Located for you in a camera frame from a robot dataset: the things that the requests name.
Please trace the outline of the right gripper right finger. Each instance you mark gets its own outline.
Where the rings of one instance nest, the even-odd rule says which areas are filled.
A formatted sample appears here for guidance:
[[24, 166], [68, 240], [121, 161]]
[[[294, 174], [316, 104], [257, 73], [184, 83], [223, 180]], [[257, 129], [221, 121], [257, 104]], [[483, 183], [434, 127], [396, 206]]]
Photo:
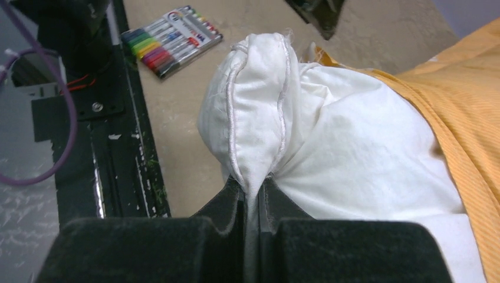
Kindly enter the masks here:
[[451, 282], [430, 232], [410, 222], [315, 220], [272, 179], [258, 192], [259, 282]]

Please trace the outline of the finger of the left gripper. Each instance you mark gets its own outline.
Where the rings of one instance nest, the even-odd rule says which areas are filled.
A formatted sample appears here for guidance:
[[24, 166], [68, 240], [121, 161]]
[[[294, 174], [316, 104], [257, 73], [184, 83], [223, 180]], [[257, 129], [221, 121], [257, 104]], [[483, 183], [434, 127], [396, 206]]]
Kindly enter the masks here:
[[313, 25], [325, 40], [336, 32], [346, 0], [286, 0], [286, 3], [303, 19]]

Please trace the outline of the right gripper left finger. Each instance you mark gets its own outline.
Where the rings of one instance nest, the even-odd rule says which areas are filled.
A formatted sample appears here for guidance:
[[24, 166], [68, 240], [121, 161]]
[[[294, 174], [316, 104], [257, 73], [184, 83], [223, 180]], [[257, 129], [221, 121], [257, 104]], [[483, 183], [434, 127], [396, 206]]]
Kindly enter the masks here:
[[82, 218], [37, 282], [242, 282], [244, 194], [234, 179], [189, 218]]

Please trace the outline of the white pillow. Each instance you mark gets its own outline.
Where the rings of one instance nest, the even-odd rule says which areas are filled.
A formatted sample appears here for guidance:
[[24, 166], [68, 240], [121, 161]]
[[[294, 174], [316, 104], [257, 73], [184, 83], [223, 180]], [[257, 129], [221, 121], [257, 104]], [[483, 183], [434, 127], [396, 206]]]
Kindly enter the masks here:
[[198, 130], [245, 193], [246, 281], [257, 279], [258, 192], [268, 177], [315, 219], [422, 224], [454, 282], [485, 281], [435, 134], [380, 80], [300, 62], [282, 34], [251, 34], [213, 76]]

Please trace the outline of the orange Mickey Mouse pillowcase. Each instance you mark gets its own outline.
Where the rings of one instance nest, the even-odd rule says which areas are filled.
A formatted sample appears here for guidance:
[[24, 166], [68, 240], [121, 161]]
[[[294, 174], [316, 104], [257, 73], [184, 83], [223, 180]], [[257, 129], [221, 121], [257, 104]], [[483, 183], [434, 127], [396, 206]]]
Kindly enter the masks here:
[[415, 221], [456, 282], [499, 281], [499, 21], [399, 75], [341, 65], [314, 132], [322, 165], [303, 208], [318, 219]]

